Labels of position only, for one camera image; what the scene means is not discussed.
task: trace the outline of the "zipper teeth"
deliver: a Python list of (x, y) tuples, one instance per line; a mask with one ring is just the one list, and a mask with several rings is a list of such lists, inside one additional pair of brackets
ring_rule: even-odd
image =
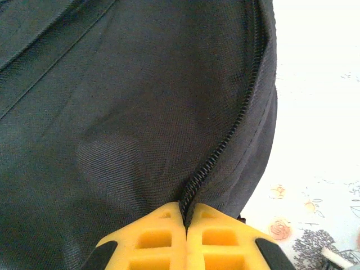
[(266, 36), (264, 34), (264, 29), (262, 25), (262, 17), (258, 7), (258, 0), (253, 0), (253, 12), (254, 12), (254, 59), (251, 66), (251, 76), (250, 83), (246, 90), (245, 99), (241, 105), (241, 109), (237, 115), (235, 122), (233, 123), (230, 130), (227, 132), (223, 140), (217, 146), (217, 148), (212, 152), (210, 157), (207, 159), (205, 164), (192, 176), (192, 178), (187, 182), (182, 197), (179, 202), (180, 211), (182, 213), (183, 219), (185, 220), (187, 211), (190, 207), (190, 203), (194, 199), (197, 191), (200, 189), (202, 183), (205, 181), (205, 178), (209, 175), (210, 171), (214, 168), (217, 163), (220, 155), (223, 153), (224, 149), (228, 145), (230, 139), (234, 135), (238, 126), (241, 124), (246, 111), (248, 110), (249, 102), (254, 91), (255, 82), (257, 79), (257, 73), (259, 65), (262, 59), (263, 51), (266, 45)]

